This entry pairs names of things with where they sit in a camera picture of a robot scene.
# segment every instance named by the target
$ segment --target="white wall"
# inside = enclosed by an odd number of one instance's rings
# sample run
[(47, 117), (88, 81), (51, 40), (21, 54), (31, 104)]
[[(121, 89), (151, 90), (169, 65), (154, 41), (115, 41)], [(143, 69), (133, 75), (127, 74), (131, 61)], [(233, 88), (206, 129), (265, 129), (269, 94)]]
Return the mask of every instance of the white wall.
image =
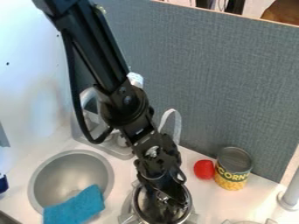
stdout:
[(60, 126), (70, 109), (67, 77), (60, 34), (45, 15), (31, 0), (2, 1), (0, 121), (11, 147), (0, 148), (0, 171)]

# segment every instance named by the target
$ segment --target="black cable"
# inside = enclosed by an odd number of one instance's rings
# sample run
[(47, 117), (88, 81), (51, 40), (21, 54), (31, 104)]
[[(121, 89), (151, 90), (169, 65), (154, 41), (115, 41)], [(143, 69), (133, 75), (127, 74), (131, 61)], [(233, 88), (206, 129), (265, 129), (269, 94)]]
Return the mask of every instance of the black cable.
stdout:
[(66, 49), (66, 59), (67, 59), (68, 73), (69, 73), (70, 86), (71, 86), (73, 109), (77, 117), (78, 124), (81, 128), (83, 135), (90, 143), (101, 144), (102, 142), (104, 142), (105, 138), (112, 132), (113, 128), (108, 127), (96, 139), (93, 139), (93, 137), (91, 136), (83, 116), (81, 100), (80, 100), (80, 92), (78, 90), (78, 85), (75, 77), (72, 37), (66, 30), (62, 31), (61, 34)]

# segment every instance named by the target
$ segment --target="gray partition wall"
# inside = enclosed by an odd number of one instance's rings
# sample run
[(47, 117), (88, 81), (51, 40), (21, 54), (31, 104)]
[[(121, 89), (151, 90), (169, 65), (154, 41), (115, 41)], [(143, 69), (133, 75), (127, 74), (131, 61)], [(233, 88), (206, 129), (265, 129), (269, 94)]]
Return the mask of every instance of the gray partition wall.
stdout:
[(210, 156), (239, 146), (254, 173), (281, 180), (299, 137), (299, 28), (149, 0), (97, 2), (144, 76), (156, 119), (181, 112), (183, 146)]

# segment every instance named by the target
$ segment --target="blue sponge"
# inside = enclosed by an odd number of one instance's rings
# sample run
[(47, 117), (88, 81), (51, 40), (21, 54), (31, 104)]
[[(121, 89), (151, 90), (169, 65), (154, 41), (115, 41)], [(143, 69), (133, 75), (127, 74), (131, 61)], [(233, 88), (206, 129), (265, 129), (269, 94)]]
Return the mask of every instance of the blue sponge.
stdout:
[(103, 195), (97, 185), (91, 185), (76, 197), (44, 210), (45, 224), (79, 224), (105, 209)]

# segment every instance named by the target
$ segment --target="screw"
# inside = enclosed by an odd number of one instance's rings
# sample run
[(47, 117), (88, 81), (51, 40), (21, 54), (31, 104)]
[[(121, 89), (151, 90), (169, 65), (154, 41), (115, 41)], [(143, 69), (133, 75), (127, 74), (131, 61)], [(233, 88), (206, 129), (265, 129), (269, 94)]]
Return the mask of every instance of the screw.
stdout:
[(106, 10), (104, 9), (104, 7), (100, 6), (99, 4), (95, 5), (95, 8), (99, 11), (101, 11), (103, 14), (106, 14)]
[(127, 95), (124, 99), (123, 99), (123, 103), (126, 105), (129, 105), (132, 102), (132, 97)]
[(123, 95), (124, 93), (126, 93), (126, 90), (127, 89), (125, 87), (121, 87), (120, 90), (118, 90), (118, 92)]

